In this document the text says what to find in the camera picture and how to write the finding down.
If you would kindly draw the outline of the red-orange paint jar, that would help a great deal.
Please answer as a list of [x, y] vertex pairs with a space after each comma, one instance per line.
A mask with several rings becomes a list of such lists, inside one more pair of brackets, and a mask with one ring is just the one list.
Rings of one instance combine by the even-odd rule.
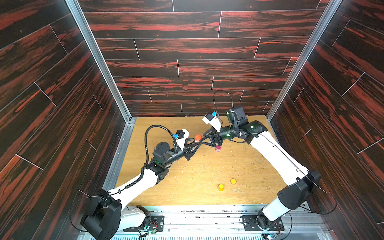
[[203, 136], [202, 135], [196, 135], [195, 136], [195, 142], [199, 143], [202, 140]]

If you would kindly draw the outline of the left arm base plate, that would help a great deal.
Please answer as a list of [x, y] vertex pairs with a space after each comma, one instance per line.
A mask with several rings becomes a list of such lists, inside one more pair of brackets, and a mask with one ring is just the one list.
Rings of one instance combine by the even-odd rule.
[[123, 229], [123, 232], [151, 232], [151, 233], [157, 233], [162, 232], [164, 230], [164, 216], [147, 216], [144, 220], [144, 222], [139, 227], [130, 227]]

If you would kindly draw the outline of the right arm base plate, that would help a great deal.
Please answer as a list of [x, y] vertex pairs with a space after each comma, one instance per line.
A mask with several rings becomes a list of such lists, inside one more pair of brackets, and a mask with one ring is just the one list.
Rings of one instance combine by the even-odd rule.
[[240, 223], [243, 225], [246, 232], [282, 232], [285, 230], [281, 218], [278, 218], [275, 221], [270, 221], [266, 217], [260, 217], [259, 215], [243, 215], [240, 217]]

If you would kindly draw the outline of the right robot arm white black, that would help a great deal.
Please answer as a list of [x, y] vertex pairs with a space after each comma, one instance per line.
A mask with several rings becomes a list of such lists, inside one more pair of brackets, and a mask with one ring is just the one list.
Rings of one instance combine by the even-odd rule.
[[226, 114], [230, 123], [226, 127], [222, 126], [217, 112], [206, 114], [203, 121], [211, 125], [211, 129], [204, 135], [219, 146], [223, 140], [243, 139], [268, 160], [286, 184], [277, 197], [258, 212], [257, 225], [267, 231], [275, 220], [297, 209], [311, 196], [321, 175], [317, 171], [310, 172], [290, 156], [262, 123], [249, 122], [242, 107], [229, 109]]

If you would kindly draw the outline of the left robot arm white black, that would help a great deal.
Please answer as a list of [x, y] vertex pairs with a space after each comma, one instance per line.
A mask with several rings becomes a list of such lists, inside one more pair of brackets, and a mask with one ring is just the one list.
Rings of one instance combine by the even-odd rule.
[[115, 189], [100, 190], [89, 203], [81, 219], [84, 227], [97, 240], [110, 240], [116, 232], [130, 227], [140, 227], [148, 218], [142, 207], [124, 213], [123, 209], [141, 193], [161, 182], [169, 172], [170, 165], [185, 157], [190, 160], [201, 143], [178, 145], [170, 148], [162, 142], [156, 146], [151, 161], [141, 169], [141, 173]]

